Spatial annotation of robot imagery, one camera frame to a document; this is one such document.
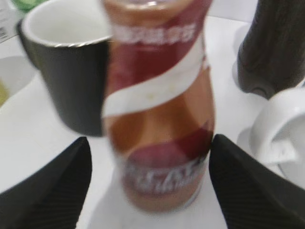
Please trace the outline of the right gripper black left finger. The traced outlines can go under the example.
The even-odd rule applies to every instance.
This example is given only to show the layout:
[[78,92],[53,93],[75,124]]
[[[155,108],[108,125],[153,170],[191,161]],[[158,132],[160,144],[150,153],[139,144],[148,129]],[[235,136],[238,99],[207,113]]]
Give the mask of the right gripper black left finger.
[[74,229],[92,179],[92,155],[79,137],[30,177],[0,194],[2,229]]

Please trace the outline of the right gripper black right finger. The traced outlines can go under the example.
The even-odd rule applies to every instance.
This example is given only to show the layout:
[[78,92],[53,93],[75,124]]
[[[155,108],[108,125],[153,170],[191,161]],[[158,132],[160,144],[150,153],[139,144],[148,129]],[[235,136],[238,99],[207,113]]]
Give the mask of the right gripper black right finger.
[[209,173],[229,229],[303,229],[305,191],[272,172],[222,134]]

